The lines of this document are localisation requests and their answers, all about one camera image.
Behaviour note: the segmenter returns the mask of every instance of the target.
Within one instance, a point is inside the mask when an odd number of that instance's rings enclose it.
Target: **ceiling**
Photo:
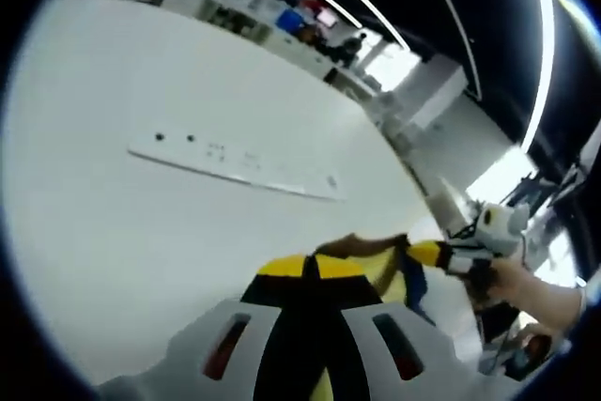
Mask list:
[[[359,0],[336,0],[364,23],[374,16]],[[475,65],[445,0],[371,0],[399,28],[412,50],[462,62],[469,90],[510,139],[519,142],[532,113],[541,70],[539,0],[451,0],[469,38]],[[559,177],[601,118],[601,78],[591,50],[555,1],[556,55],[543,120],[531,149],[536,163]]]

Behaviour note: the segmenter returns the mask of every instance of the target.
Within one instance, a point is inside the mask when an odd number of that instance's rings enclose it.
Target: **blue object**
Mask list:
[[[428,291],[428,283],[425,280],[424,267],[413,257],[409,257],[404,250],[397,253],[399,261],[398,269],[403,272],[405,277],[405,287],[407,288],[406,306],[413,313],[421,316],[428,323],[436,326],[436,323],[430,318],[420,305],[422,298]]]
[[[297,33],[303,24],[304,19],[302,16],[292,8],[288,8],[284,11],[275,22],[276,27],[291,35]]]

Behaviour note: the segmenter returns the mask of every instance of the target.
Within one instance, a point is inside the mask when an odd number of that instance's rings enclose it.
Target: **window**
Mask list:
[[[403,82],[419,63],[418,55],[403,50],[397,43],[391,43],[365,68],[365,73],[382,85],[382,91],[391,91]]]
[[[499,203],[536,166],[519,148],[512,147],[467,189],[472,199]]]
[[[376,33],[369,28],[364,28],[355,34],[358,37],[361,33],[367,35],[367,37],[363,40],[363,46],[361,50],[357,52],[358,61],[362,61],[367,54],[374,48],[376,44],[378,44],[382,40],[382,36],[380,33]]]

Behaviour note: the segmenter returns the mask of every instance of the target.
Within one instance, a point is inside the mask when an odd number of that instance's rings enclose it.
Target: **white table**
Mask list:
[[[56,0],[8,94],[3,192],[15,270],[81,374],[140,371],[275,256],[382,237],[427,207],[362,108],[243,39],[119,0]],[[128,154],[177,123],[300,162],[319,149],[343,203],[265,191]]]

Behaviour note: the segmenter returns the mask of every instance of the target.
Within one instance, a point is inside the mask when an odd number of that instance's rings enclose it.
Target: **gray and white object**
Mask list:
[[[250,401],[263,352],[280,313],[278,307],[223,301],[171,339],[166,356],[155,366],[139,375],[100,385],[100,399]],[[469,369],[455,356],[447,335],[402,304],[374,304],[343,310],[342,314],[361,354],[372,400],[504,401],[520,387],[505,376],[485,376]],[[214,344],[223,339],[237,318],[244,318],[246,327],[223,378],[213,380],[200,369]],[[410,381],[399,377],[393,355],[377,327],[380,318],[394,323],[421,369]]]
[[[449,244],[459,248],[476,248],[460,252],[472,258],[490,258],[490,253],[509,257],[522,250],[529,217],[530,208],[525,204],[514,208],[484,204],[482,213],[474,220],[472,234],[466,238],[451,239]]]

